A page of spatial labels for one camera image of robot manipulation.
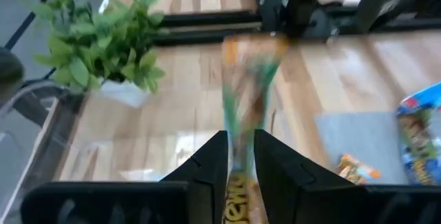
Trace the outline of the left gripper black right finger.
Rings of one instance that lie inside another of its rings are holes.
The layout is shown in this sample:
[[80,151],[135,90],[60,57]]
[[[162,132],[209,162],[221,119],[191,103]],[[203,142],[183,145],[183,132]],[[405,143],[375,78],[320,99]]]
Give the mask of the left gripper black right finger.
[[257,177],[270,224],[355,224],[366,192],[264,130],[254,137]]

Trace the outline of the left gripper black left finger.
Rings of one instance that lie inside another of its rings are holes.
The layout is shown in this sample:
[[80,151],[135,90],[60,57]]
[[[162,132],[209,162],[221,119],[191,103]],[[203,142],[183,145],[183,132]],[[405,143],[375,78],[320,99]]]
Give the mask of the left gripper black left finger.
[[187,181],[207,188],[209,196],[203,199],[202,206],[211,214],[211,220],[202,224],[222,224],[228,169],[227,132],[219,130],[204,142],[162,180]]

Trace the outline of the green blue orange granola bar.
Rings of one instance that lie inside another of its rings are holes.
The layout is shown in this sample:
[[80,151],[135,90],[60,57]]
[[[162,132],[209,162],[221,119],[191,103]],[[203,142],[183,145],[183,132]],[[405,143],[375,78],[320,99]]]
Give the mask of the green blue orange granola bar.
[[343,154],[340,157],[340,163],[337,169],[339,176],[356,185],[365,184],[369,179],[380,177],[380,172],[378,170],[361,163],[350,154]]

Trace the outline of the silver green granola bar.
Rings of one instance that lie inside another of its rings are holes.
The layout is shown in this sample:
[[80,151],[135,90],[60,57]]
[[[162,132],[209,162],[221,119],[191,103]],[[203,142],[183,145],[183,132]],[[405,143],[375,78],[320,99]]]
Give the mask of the silver green granola bar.
[[400,153],[412,184],[441,186],[441,138],[430,129],[432,110],[397,116]]

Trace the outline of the grey woven mat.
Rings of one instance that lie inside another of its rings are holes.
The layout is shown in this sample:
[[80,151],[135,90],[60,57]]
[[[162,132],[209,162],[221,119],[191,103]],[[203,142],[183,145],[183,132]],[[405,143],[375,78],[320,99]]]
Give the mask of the grey woven mat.
[[418,183],[394,112],[321,114],[315,122],[333,170],[349,154],[380,172],[368,184]]

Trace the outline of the clear plastic container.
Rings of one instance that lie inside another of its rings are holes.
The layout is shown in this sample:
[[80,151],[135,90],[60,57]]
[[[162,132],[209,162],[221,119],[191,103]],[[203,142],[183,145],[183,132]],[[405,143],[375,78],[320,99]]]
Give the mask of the clear plastic container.
[[220,88],[26,87],[0,110],[0,223],[48,181],[159,181],[222,128]]

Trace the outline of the green plant in white pot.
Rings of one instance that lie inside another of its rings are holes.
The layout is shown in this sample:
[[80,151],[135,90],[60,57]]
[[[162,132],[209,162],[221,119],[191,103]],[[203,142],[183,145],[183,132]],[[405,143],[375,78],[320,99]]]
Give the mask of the green plant in white pot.
[[158,91],[165,72],[157,63],[153,40],[167,34],[164,13],[150,11],[158,0],[106,0],[94,12],[90,2],[19,0],[50,27],[48,53],[34,60],[54,71],[53,81],[75,93],[98,91],[140,108]]

